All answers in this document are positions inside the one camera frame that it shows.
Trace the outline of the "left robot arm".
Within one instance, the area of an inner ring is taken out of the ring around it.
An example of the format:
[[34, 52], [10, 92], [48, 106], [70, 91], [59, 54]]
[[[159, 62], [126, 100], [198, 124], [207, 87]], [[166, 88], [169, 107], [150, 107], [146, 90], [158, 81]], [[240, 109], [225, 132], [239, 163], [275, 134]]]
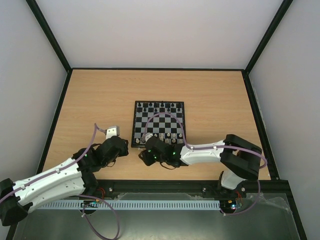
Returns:
[[82, 148], [59, 165], [23, 180], [0, 182], [0, 221], [17, 224], [37, 208], [60, 199], [92, 195], [98, 188], [94, 175], [118, 157], [129, 154], [129, 142], [112, 136], [103, 143]]

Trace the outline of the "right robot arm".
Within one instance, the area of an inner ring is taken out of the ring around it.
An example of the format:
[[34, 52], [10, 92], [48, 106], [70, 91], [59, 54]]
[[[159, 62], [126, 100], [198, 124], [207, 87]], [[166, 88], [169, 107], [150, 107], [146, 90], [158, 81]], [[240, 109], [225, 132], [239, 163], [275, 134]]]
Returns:
[[145, 137], [145, 149], [139, 158], [147, 166], [165, 163], [173, 168], [202, 163], [221, 163], [223, 171], [218, 191], [229, 196], [243, 181], [255, 181], [260, 169], [268, 164], [262, 149], [234, 134], [226, 135], [224, 140], [207, 144], [170, 144], [149, 133]]

